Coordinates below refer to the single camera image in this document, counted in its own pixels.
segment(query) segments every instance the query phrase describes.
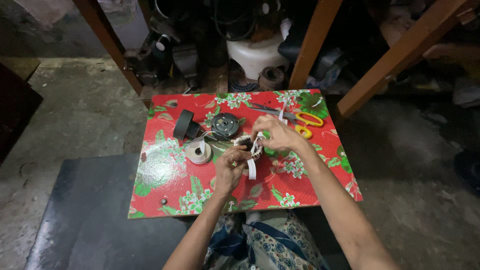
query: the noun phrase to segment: white tape roll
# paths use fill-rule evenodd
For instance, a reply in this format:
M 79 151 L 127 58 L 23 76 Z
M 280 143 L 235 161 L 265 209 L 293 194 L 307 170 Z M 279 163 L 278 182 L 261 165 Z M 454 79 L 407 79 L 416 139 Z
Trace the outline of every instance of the white tape roll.
M 202 152 L 202 142 L 205 147 L 205 151 Z M 187 149 L 185 149 L 187 158 L 195 163 L 195 164 L 204 164 L 206 163 L 209 159 L 210 156 L 212 155 L 212 149 L 210 148 L 209 144 L 206 144 L 205 141 L 197 141 L 197 142 L 192 142 L 188 144 Z

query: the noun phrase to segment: wooden table leg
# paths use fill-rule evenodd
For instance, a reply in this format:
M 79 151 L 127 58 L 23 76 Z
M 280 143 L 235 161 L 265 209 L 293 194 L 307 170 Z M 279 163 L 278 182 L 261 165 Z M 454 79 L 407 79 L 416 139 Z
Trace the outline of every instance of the wooden table leg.
M 478 4 L 478 0 L 437 0 L 338 102 L 336 124 L 358 110 L 452 29 L 458 23 L 459 13 Z
M 105 13 L 100 7 L 100 4 L 98 4 L 98 1 L 73 0 L 73 2 L 87 23 L 90 25 L 90 28 L 92 28 L 97 38 L 100 39 L 100 42 L 102 42 L 107 52 L 123 72 L 123 75 L 125 78 L 127 78 L 137 95 L 140 96 L 140 93 L 142 92 L 142 84 L 138 81 L 133 72 L 123 69 L 123 53 L 125 52 L 125 48 L 120 42 L 117 34 L 115 34 L 115 31 L 113 31 L 112 25 L 105 16 Z
M 341 3 L 342 0 L 318 1 L 295 62 L 295 68 L 288 85 L 289 89 L 302 89 L 304 87 L 313 62 L 317 58 Z

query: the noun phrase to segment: right hand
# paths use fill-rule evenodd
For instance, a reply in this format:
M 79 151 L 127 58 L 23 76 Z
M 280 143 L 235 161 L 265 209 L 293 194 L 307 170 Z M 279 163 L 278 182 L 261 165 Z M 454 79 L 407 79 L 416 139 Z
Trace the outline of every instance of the right hand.
M 276 151 L 297 152 L 308 141 L 297 131 L 285 125 L 273 115 L 267 114 L 257 118 L 252 128 L 252 142 L 260 131 L 268 131 L 270 139 L 263 139 L 259 144 Z

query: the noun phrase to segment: red tablecloth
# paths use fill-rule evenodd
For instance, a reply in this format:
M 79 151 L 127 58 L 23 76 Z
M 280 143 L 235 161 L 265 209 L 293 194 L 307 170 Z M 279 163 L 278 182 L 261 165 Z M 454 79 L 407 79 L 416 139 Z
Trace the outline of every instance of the red tablecloth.
M 185 156 L 182 141 L 173 138 L 173 129 L 183 109 L 195 113 L 193 120 L 205 130 L 219 112 L 240 120 L 238 136 L 250 134 L 258 116 L 251 102 L 281 109 L 285 100 L 290 112 L 305 111 L 322 118 L 322 127 L 308 126 L 309 141 L 341 184 L 356 200 L 362 200 L 340 139 L 318 89 L 228 94 L 157 95 L 152 99 L 138 163 L 128 217 L 149 218 L 198 214 L 215 190 L 215 161 L 231 142 L 210 142 L 213 159 L 197 165 Z M 257 179 L 242 177 L 224 211 L 262 210 L 318 205 L 307 172 L 295 153 L 265 149 L 256 161 Z

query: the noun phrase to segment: black cable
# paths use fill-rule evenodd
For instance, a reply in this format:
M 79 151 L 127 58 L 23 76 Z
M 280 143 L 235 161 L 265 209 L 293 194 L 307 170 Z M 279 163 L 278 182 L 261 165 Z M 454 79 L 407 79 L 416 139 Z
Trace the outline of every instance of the black cable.
M 217 19 L 218 1 L 219 1 L 219 0 L 215 0 L 214 22 L 215 22 L 215 28 L 216 28 L 217 32 L 220 34 L 220 36 L 223 37 L 226 41 L 240 41 L 240 40 L 245 39 L 246 37 L 248 37 L 248 35 L 250 35 L 250 34 L 253 32 L 253 28 L 255 27 L 255 24 L 257 23 L 257 13 L 254 12 L 252 25 L 250 26 L 250 29 L 248 29 L 248 31 L 247 31 L 243 36 L 241 36 L 241 37 L 236 37 L 236 38 L 230 38 L 230 37 L 225 36 L 225 35 L 222 33 L 222 31 L 220 31 L 220 28 L 218 27 L 218 19 Z M 239 21 L 242 16 L 243 16 L 243 15 L 241 15 L 240 17 L 238 17 L 238 18 L 235 19 L 235 20 L 232 20 L 231 22 L 233 22 L 233 21 L 235 21 L 235 22 Z

